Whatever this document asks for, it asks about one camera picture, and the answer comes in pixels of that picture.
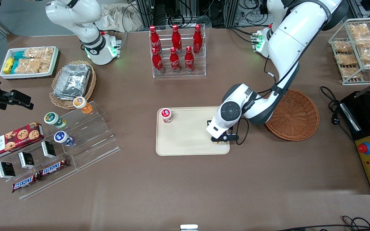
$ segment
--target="brown woven basket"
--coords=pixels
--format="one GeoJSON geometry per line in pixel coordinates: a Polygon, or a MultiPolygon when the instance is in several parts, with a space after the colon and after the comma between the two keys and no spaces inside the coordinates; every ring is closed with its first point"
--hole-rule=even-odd
{"type": "Polygon", "coordinates": [[[319,120],[319,111],[312,100],[298,90],[289,89],[266,127],[282,139],[302,141],[316,132],[319,120]]]}
{"type": "MultiPolygon", "coordinates": [[[[84,98],[88,101],[89,97],[91,97],[92,92],[94,91],[95,88],[95,82],[97,81],[97,75],[95,74],[94,68],[91,66],[91,64],[85,62],[85,61],[73,61],[68,64],[75,64],[75,65],[80,65],[84,64],[87,65],[91,68],[91,75],[89,76],[89,82],[87,85],[87,90],[85,92],[84,98]]],[[[52,82],[52,89],[55,89],[55,86],[58,82],[58,78],[61,75],[61,72],[64,67],[61,68],[61,70],[58,71],[56,74],[53,82],[52,82]]],[[[72,104],[72,100],[63,100],[63,99],[58,99],[57,97],[54,96],[54,92],[50,92],[49,97],[51,99],[51,102],[61,108],[67,109],[67,110],[72,110],[75,109],[74,105],[72,104]]]]}

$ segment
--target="bottle cap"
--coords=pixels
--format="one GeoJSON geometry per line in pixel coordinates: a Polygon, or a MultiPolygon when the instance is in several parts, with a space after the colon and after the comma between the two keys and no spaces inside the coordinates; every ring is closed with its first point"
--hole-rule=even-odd
{"type": "Polygon", "coordinates": [[[86,105],[86,100],[84,97],[82,96],[78,96],[77,98],[74,99],[74,107],[78,108],[78,109],[81,109],[81,108],[84,108],[85,105],[86,105]]]}
{"type": "Polygon", "coordinates": [[[64,131],[58,131],[54,135],[55,142],[64,143],[68,139],[68,134],[64,131]]]}
{"type": "Polygon", "coordinates": [[[56,124],[58,120],[59,120],[59,115],[56,114],[55,112],[48,112],[44,118],[44,121],[47,124],[56,124]]]}
{"type": "Polygon", "coordinates": [[[164,108],[161,111],[161,117],[164,119],[170,118],[171,117],[171,110],[164,108]]]}

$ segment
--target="beige tray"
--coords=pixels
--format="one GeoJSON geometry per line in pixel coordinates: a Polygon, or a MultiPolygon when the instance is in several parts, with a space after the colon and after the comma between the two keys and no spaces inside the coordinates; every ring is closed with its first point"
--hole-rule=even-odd
{"type": "Polygon", "coordinates": [[[213,143],[205,130],[218,107],[169,108],[172,122],[166,124],[157,113],[156,152],[160,156],[223,155],[229,142],[213,143]]]}

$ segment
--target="emergency stop button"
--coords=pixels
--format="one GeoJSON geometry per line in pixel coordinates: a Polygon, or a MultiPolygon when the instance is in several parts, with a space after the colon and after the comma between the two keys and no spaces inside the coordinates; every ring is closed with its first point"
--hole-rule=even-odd
{"type": "Polygon", "coordinates": [[[370,154],[370,144],[368,142],[363,142],[360,145],[358,145],[358,151],[361,153],[364,153],[365,155],[370,154]]]}

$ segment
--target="aluminum foil container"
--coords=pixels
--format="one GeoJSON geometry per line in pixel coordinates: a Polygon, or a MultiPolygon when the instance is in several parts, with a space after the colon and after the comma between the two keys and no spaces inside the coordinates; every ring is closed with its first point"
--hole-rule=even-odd
{"type": "Polygon", "coordinates": [[[67,64],[58,78],[54,89],[55,97],[63,100],[74,100],[78,96],[85,96],[91,68],[87,65],[67,64]]]}

